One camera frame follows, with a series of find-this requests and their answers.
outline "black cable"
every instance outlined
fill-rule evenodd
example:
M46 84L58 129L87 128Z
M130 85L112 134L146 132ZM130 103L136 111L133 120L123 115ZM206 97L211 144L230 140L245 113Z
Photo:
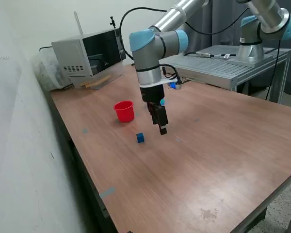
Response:
M281 44L281 40L278 42L278 52L277 52L277 57L276 57L276 63L275 63L275 67L274 67L274 71L273 71L273 75L272 75L272 79L271 79L271 84L270 84L270 87L268 88L265 100L267 100L268 95L270 94L270 90L271 90L271 87L272 87L272 84L273 84L273 80L274 80L274 77L275 77L276 68L277 68L278 59L279 59L280 44Z
M181 80L181 78L180 78L180 75L179 75L177 69L176 69L174 66L172 66L172 65L170 65L170 64L160 64L160 66L161 66L161 67L170 67L171 69L173 69L174 72L175 72L175 74L176 74L175 77L177 78L177 84L182 84L182 80Z
M188 53L186 53L184 56L187 56L187 55L189 55L189 54L196 54L196 52L188 52Z
M221 33L221 32L224 32L226 29L228 29L228 28L230 28L231 26L233 26L237 21L238 21L238 19L240 19L242 16L243 16L243 14L247 11L247 10L249 10L249 8L247 8L247 9L245 9L242 13L241 13L241 15L240 16L238 16L238 18L234 21L234 22L232 22L229 26L227 26L226 28L224 28L224 29L222 29L222 30L220 30L220 31L218 31L218 32L216 32L216 33L203 33L203 32L200 32L200 31L198 31L198 30L196 30L195 28L193 28L188 22L185 22L194 32L196 32L196 33L199 33L199 34L202 34L202 35L216 35L216 34L219 34L219 33Z
M52 48L53 46L46 46L46 47L41 47L40 49L39 49L39 51L41 51L41 49L48 49L48 48Z
M132 60L134 60L133 57L132 57L132 56L131 56L127 51L126 51L126 49L124 48L124 43L123 43L123 38L122 38L122 25L123 25L123 21L124 21L125 17L126 17L130 12L135 11L135 10L150 10L150 11L158 11L158 12L167 12L166 10L160 10L160 9L149 8L149 7L136 7L136 8L132 8L132 9L130 9L129 11L127 11L127 12L123 15L123 17L122 17L122 19L121 19L121 22L120 22L120 27L119 27L120 43L121 43L121 45L122 45L122 47L123 47L123 50L124 50L124 52L126 53L126 55L127 55L130 59L132 59Z

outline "metal table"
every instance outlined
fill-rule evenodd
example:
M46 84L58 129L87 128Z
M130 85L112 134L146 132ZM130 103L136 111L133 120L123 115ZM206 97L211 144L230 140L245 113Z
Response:
M212 54L237 54L238 46L214 45L200 52ZM237 86L253 79L259 74L274 68L277 49L264 48L265 54L273 55L273 59L258 67L233 65L224 58L201 58L194 54L178 55L165 58L162 64L171 64L178 69L184 78L211 84L223 89L237 91ZM285 89L287 73L291 59L291 49L280 49L279 59L270 92L270 101L281 103Z

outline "blue cube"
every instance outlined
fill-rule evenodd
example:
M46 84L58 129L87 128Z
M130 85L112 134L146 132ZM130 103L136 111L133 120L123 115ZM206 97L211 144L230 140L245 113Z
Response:
M144 138L144 134L143 133L138 133L137 134L137 141L138 143L142 143L145 141L145 138Z

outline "blue tape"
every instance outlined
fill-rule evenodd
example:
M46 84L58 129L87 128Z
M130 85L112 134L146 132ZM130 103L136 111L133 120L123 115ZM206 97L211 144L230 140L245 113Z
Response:
M105 197L111 195L114 192L115 192L115 188L112 187L112 188L109 188L107 191L105 191L103 193L100 193L99 196L100 196L101 199L104 199Z

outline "white wall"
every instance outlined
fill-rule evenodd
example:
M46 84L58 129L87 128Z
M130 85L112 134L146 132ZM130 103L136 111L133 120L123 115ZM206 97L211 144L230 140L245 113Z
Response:
M65 166L69 150L61 149L44 95L14 42L0 9L0 233L88 232Z
M84 33L110 29L109 16L117 27L123 14L133 7L168 9L178 0L1 0L11 24L19 34L26 58L51 42L79 34L73 11L77 11ZM123 24L125 48L130 51L128 36L154 23L163 13L138 10L130 13Z

